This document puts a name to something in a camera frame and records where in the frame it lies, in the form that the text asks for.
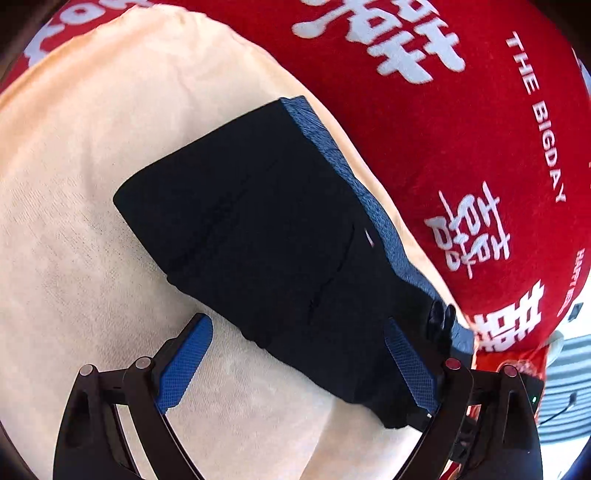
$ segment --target black fabric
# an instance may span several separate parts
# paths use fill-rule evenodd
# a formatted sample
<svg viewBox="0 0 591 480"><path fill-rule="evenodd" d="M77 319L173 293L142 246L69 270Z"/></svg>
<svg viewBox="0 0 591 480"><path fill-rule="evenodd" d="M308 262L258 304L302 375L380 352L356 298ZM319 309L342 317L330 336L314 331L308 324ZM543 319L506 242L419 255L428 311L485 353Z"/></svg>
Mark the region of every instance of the black fabric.
<svg viewBox="0 0 591 480"><path fill-rule="evenodd" d="M354 192L281 102L146 167L113 201L172 285L385 426L407 424L418 407L384 322L426 334L433 299L395 275Z"/></svg>

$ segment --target cream-colored fabric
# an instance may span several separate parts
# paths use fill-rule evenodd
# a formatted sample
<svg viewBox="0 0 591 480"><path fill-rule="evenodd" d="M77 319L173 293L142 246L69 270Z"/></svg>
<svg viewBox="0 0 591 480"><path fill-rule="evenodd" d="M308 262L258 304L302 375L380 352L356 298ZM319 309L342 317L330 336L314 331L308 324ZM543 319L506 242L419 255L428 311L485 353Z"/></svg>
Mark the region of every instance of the cream-colored fabric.
<svg viewBox="0 0 591 480"><path fill-rule="evenodd" d="M168 418L208 480L390 479L419 434L386 430L170 286L115 209L136 171L280 96L304 94L411 261L453 299L323 105L264 50L203 14L133 8L77 37L0 97L0 419L51 478L77 370L153 355L198 310L214 340ZM153 473L124 415L145 478Z"/></svg>

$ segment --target beige cloth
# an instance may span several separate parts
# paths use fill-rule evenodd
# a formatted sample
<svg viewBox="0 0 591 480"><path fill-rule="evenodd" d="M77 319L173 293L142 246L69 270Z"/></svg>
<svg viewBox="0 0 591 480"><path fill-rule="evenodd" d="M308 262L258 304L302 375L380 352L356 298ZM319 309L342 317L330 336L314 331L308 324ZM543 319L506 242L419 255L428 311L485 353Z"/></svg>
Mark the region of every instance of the beige cloth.
<svg viewBox="0 0 591 480"><path fill-rule="evenodd" d="M198 310L213 318L213 343L168 418L208 480L391 479L406 460L416 431L386 430L170 286L112 203L144 166L302 94L411 261L452 302L334 117L264 50L203 14L133 8L52 52L0 97L0 419L41 480L51 478L80 366L125 368L153 355ZM128 416L124 425L153 478Z"/></svg>

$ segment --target round silver joint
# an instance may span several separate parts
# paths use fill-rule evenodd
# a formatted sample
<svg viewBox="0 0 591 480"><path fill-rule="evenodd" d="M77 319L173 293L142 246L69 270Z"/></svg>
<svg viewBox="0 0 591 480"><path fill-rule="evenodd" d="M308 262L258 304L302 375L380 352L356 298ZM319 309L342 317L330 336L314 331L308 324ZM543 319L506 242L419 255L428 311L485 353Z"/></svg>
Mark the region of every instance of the round silver joint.
<svg viewBox="0 0 591 480"><path fill-rule="evenodd" d="M449 370L459 370L462 367L462 363L457 358L448 358L445 360L445 366Z"/></svg>
<svg viewBox="0 0 591 480"><path fill-rule="evenodd" d="M143 356L142 358L138 358L135 361L135 366L140 370L143 370L144 368L148 368L151 363L152 360L150 360L147 356Z"/></svg>
<svg viewBox="0 0 591 480"><path fill-rule="evenodd" d="M82 375L83 377L87 377L88 375L90 375L93 371L93 367L91 364L87 364L85 366L83 366L82 368L80 368L80 375Z"/></svg>
<svg viewBox="0 0 591 480"><path fill-rule="evenodd" d="M503 372L507 377L516 377L517 376L517 369L513 365L505 365L503 367Z"/></svg>

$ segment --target red cloth with white characters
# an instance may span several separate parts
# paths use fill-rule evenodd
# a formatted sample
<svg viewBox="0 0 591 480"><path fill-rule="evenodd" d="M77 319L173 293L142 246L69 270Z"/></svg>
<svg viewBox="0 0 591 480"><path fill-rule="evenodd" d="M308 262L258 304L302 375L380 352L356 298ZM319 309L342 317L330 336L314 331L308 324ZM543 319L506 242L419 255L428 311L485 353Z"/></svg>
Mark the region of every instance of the red cloth with white characters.
<svg viewBox="0 0 591 480"><path fill-rule="evenodd" d="M331 110L482 349L544 343L589 272L591 112L571 47L527 0L166 3L230 25ZM134 4L150 2L70 2L9 80Z"/></svg>

